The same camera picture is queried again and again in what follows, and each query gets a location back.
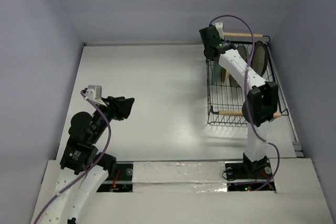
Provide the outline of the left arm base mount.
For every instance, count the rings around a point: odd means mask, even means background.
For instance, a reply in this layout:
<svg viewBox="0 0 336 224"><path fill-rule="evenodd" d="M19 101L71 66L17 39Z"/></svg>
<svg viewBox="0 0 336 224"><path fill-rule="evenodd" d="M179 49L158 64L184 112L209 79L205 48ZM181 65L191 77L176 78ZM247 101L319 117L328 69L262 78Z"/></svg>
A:
<svg viewBox="0 0 336 224"><path fill-rule="evenodd" d="M122 182L131 182L133 176L133 163L117 163L110 179Z"/></svg>

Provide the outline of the beige floral plate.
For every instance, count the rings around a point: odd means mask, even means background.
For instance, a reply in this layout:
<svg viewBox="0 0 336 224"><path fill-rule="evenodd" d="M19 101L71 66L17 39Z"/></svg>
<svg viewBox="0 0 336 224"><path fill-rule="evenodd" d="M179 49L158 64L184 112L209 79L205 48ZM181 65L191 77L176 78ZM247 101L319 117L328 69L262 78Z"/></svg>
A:
<svg viewBox="0 0 336 224"><path fill-rule="evenodd" d="M229 78L230 73L226 69L221 67L220 75L221 75L221 82L224 83Z"/></svg>

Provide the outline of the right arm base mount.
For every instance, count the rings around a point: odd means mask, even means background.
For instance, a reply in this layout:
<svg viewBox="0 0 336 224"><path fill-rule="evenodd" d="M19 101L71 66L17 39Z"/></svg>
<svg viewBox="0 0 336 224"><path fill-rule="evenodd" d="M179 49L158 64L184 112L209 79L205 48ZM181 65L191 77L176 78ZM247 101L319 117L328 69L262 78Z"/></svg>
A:
<svg viewBox="0 0 336 224"><path fill-rule="evenodd" d="M229 182L235 180L258 180L269 179L272 176L272 169L269 163L261 167L251 168L243 162L228 162L225 163L225 169L222 172L222 177Z"/></svg>

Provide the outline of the teal blue plate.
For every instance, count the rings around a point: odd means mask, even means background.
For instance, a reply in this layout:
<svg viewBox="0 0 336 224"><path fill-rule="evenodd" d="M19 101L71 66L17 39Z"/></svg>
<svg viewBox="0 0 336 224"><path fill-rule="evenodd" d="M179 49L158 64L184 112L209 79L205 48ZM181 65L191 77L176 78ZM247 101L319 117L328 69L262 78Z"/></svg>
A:
<svg viewBox="0 0 336 224"><path fill-rule="evenodd" d="M213 62L213 68L212 68L212 78L211 78L211 84L215 84L217 79L221 76L221 66L218 64L218 62Z"/></svg>

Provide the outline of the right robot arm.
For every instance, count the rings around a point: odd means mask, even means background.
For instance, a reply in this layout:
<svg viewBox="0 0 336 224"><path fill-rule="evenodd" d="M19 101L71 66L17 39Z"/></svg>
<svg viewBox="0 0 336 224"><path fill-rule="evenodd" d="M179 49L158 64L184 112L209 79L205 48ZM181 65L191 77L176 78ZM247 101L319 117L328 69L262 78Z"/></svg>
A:
<svg viewBox="0 0 336 224"><path fill-rule="evenodd" d="M239 54L234 44L224 39L222 24L209 25L199 30L204 56L213 62L212 78L228 72L244 91L242 116L248 126L247 146L240 163L226 163L224 174L228 181L256 179L262 172L271 174L266 155L266 136L270 121L274 119L279 101L278 85L260 76Z"/></svg>

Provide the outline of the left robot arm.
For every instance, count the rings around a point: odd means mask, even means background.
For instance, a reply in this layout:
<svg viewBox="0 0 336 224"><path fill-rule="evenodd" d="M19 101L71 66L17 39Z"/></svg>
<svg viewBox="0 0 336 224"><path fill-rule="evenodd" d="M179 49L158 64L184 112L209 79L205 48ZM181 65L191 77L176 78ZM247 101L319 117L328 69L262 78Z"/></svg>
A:
<svg viewBox="0 0 336 224"><path fill-rule="evenodd" d="M110 122L127 119L135 99L94 99L85 94L83 97L93 105L95 112L79 112L72 117L54 195L42 208L34 223L82 223L95 193L106 180L112 181L112 190L131 189L116 185L116 181L121 178L130 182L133 166L118 164L114 156L107 154L106 147L99 152L95 144L104 131L108 131L108 139L111 139Z"/></svg>

